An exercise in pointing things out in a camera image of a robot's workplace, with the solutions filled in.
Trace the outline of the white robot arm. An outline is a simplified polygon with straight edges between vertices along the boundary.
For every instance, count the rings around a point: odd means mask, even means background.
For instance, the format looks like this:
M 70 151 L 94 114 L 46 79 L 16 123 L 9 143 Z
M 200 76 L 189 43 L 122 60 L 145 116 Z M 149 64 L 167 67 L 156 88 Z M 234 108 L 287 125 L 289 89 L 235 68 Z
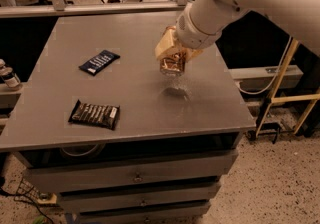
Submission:
M 158 60 L 177 52 L 189 59 L 215 43 L 222 30 L 255 11 L 320 55 L 320 0 L 195 0 L 166 29 L 155 48 Z

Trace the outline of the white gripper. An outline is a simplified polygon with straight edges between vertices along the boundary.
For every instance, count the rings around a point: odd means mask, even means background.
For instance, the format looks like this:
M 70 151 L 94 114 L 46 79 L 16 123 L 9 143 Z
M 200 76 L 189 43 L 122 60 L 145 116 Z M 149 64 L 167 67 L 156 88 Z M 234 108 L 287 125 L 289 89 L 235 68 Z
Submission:
M 186 47 L 186 61 L 200 55 L 205 48 L 214 44 L 221 32 L 206 34 L 201 32 L 192 22 L 191 4 L 188 4 L 176 21 L 176 29 L 168 27 L 155 47 L 155 57 L 158 61 L 181 51 L 181 44 Z

